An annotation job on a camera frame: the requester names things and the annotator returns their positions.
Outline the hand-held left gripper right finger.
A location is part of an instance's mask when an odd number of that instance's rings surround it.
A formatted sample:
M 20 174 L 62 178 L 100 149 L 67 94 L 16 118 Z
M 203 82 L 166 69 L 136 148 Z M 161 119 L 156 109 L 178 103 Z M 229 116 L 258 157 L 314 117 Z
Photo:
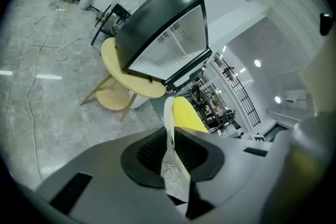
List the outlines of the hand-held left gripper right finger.
M 190 177 L 175 223 L 266 223 L 267 187 L 258 178 L 270 147 L 176 127 L 174 148 Z

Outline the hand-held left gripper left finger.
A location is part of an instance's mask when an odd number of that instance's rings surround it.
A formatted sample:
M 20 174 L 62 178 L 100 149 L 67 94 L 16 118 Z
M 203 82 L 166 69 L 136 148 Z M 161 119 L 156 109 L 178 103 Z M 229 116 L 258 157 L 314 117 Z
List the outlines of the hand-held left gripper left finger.
M 37 195 L 76 223 L 186 223 L 161 176 L 165 128 L 103 142 L 50 175 Z

